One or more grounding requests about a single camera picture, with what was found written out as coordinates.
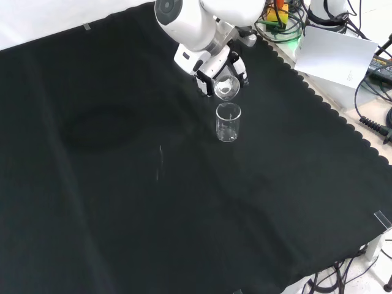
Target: connector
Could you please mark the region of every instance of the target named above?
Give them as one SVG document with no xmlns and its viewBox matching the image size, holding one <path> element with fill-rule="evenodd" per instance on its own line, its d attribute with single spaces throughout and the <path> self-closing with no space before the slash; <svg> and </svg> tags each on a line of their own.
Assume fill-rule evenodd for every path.
<svg viewBox="0 0 392 294">
<path fill-rule="evenodd" d="M 367 125 L 372 130 L 375 130 L 380 135 L 383 135 L 385 137 L 383 144 L 387 144 L 388 142 L 392 142 L 392 128 L 386 127 L 386 126 L 381 126 L 380 124 L 377 124 L 376 122 L 371 121 L 370 119 L 368 119 L 364 116 L 361 117 L 360 122 Z"/>
</svg>

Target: cable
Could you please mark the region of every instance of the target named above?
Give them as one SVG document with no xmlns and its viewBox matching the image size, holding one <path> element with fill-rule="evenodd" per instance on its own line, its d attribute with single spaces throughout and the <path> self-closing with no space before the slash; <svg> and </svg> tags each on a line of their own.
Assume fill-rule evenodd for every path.
<svg viewBox="0 0 392 294">
<path fill-rule="evenodd" d="M 358 28 L 358 30 L 360 31 L 362 28 L 362 0 L 360 0 L 360 27 Z"/>
<path fill-rule="evenodd" d="M 373 94 L 374 94 L 374 95 L 380 96 L 380 97 L 381 97 L 382 99 L 384 99 L 385 101 L 392 102 L 391 97 L 390 97 L 388 94 L 386 94 L 386 93 L 381 89 L 381 87 L 380 87 L 381 91 L 383 91 L 384 94 L 386 94 L 387 97 L 384 97 L 384 96 L 382 96 L 379 92 L 377 92 L 377 91 L 373 88 L 373 86 L 372 86 L 371 84 L 369 84 L 368 81 L 365 80 L 364 83 L 367 84 L 367 86 L 373 91 Z"/>
<path fill-rule="evenodd" d="M 348 19 L 347 20 L 347 22 L 348 22 L 348 24 L 350 25 L 350 26 L 352 26 L 353 27 L 353 29 L 352 28 L 350 28 L 350 27 L 347 27 L 347 29 L 349 29 L 350 31 L 352 31 L 352 32 L 355 32 L 355 33 L 357 33 L 362 39 L 365 39 L 365 40 L 369 40 L 356 26 L 355 26 L 355 24 L 351 21 L 351 19 Z M 390 58 L 392 58 L 392 54 L 390 54 L 389 52 L 387 52 L 384 48 L 382 48 L 380 45 L 378 45 L 377 46 L 378 48 L 379 48 L 379 51 L 382 51 L 382 52 L 384 52 L 384 53 L 386 53 Z"/>
<path fill-rule="evenodd" d="M 331 277 L 332 275 L 334 275 L 336 273 L 336 269 L 334 270 L 333 273 L 327 275 L 327 277 L 325 277 L 324 279 L 322 279 L 320 282 L 318 282 L 318 284 L 316 286 L 319 286 L 322 282 L 324 282 L 325 280 L 327 280 L 329 277 Z"/>
<path fill-rule="evenodd" d="M 389 259 L 392 259 L 392 257 L 391 257 L 391 256 L 389 256 L 388 254 L 386 254 L 384 250 L 382 250 L 382 249 L 381 249 L 381 252 L 382 252 L 382 253 L 384 253 L 384 254 L 385 254 L 385 256 L 386 256 L 386 257 L 388 257 Z"/>
<path fill-rule="evenodd" d="M 313 286 L 312 286 L 312 288 L 311 288 L 311 291 L 309 292 L 309 294 L 313 294 L 314 293 L 314 289 L 315 289 L 315 287 L 316 287 L 316 282 L 317 282 L 317 278 L 319 277 L 319 273 L 316 273 L 315 275 L 314 275 L 314 284 L 313 284 Z"/>
<path fill-rule="evenodd" d="M 285 2 L 285 4 L 288 5 L 289 7 L 289 11 L 286 11 L 284 9 L 278 9 L 277 5 L 276 5 L 276 0 L 274 0 L 273 3 L 268 4 L 265 7 L 265 10 L 263 11 L 262 15 L 260 16 L 259 20 L 256 21 L 255 23 L 255 28 L 257 30 L 257 32 L 266 40 L 272 42 L 272 43 L 286 43 L 286 42 L 291 42 L 293 40 L 298 40 L 301 35 L 302 35 L 302 29 L 304 28 L 304 21 L 303 21 L 303 17 L 305 16 L 305 11 L 297 6 L 296 2 L 294 3 L 287 3 Z M 265 20 L 265 15 L 268 14 L 271 9 L 275 10 L 275 14 L 277 16 L 277 23 L 276 22 L 270 22 L 270 21 L 266 21 Z M 288 19 L 294 20 L 294 24 L 289 27 L 289 28 L 285 28 L 283 29 L 283 22 L 280 18 L 279 12 L 284 12 L 288 15 Z M 276 26 L 273 31 L 271 32 L 271 34 L 275 37 L 275 39 L 272 39 L 270 36 L 268 36 L 265 32 L 263 32 L 258 26 L 257 23 L 263 23 L 265 25 L 272 25 L 272 26 Z M 293 35 L 296 34 L 295 37 L 293 38 L 288 38 L 285 40 L 279 40 L 276 39 L 276 35 Z"/>
<path fill-rule="evenodd" d="M 302 288 L 302 293 L 301 293 L 301 294 L 304 294 L 304 293 L 305 293 L 306 285 L 307 285 L 307 284 L 305 284 L 304 287 Z"/>
<path fill-rule="evenodd" d="M 355 94 L 354 94 L 354 106 L 355 106 L 355 110 L 356 110 L 356 112 L 358 113 L 358 115 L 360 116 L 360 118 L 363 118 L 364 116 L 363 116 L 363 115 L 360 113 L 360 111 L 358 110 L 358 106 L 356 105 L 356 96 L 358 95 L 358 90 L 360 89 L 361 84 L 362 84 L 369 76 L 371 76 L 374 72 L 376 72 L 377 70 L 386 69 L 387 67 L 392 67 L 392 65 L 391 65 L 391 64 L 387 64 L 387 65 L 385 65 L 385 66 L 380 66 L 379 68 L 374 69 L 374 70 L 372 70 L 371 72 L 367 73 L 367 74 L 364 76 L 364 78 L 360 81 L 358 87 L 356 87 Z"/>
<path fill-rule="evenodd" d="M 388 100 L 392 102 L 391 96 L 385 91 L 384 86 L 382 85 L 382 81 L 380 81 L 380 90 L 387 96 Z"/>
<path fill-rule="evenodd" d="M 361 276 L 363 276 L 364 274 L 366 274 L 366 273 L 369 271 L 369 269 L 370 269 L 372 266 L 374 266 L 374 264 L 377 262 L 378 259 L 379 259 L 379 257 L 377 256 L 377 258 L 376 258 L 376 259 L 374 260 L 374 262 L 367 268 L 367 270 L 366 270 L 365 272 L 363 272 L 362 274 L 360 274 L 360 275 L 357 276 L 357 277 L 354 277 L 353 279 L 349 280 L 348 282 L 345 282 L 344 285 L 347 285 L 349 282 L 352 282 L 352 281 L 354 281 L 355 279 L 358 279 L 359 277 L 361 277 Z"/>
<path fill-rule="evenodd" d="M 388 114 L 386 115 L 386 126 L 392 129 L 392 108 L 388 111 Z"/>
</svg>

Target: black tablecloth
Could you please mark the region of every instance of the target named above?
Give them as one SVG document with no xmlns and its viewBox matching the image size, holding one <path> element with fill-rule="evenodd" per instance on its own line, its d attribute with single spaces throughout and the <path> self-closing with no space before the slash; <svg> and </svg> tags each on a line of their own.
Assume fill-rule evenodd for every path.
<svg viewBox="0 0 392 294">
<path fill-rule="evenodd" d="M 147 4 L 0 53 L 0 293 L 280 293 L 355 252 L 388 162 L 242 48 L 239 139 Z"/>
</svg>

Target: white card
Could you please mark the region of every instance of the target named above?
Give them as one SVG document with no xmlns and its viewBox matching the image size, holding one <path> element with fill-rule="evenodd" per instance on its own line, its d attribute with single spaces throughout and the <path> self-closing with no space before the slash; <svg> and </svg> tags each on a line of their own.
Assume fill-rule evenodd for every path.
<svg viewBox="0 0 392 294">
<path fill-rule="evenodd" d="M 307 26 L 295 70 L 351 88 L 366 74 L 377 43 Z"/>
</svg>

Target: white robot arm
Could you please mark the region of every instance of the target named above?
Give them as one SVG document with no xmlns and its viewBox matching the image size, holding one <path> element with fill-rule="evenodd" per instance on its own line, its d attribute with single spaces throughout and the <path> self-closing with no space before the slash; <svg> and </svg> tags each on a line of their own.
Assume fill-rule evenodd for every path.
<svg viewBox="0 0 392 294">
<path fill-rule="evenodd" d="M 223 74 L 236 76 L 241 86 L 247 84 L 245 65 L 227 44 L 239 39 L 254 45 L 251 26 L 264 5 L 265 0 L 156 0 L 155 14 L 164 31 L 179 43 L 176 63 L 195 75 L 198 87 L 210 96 L 213 81 Z"/>
</svg>

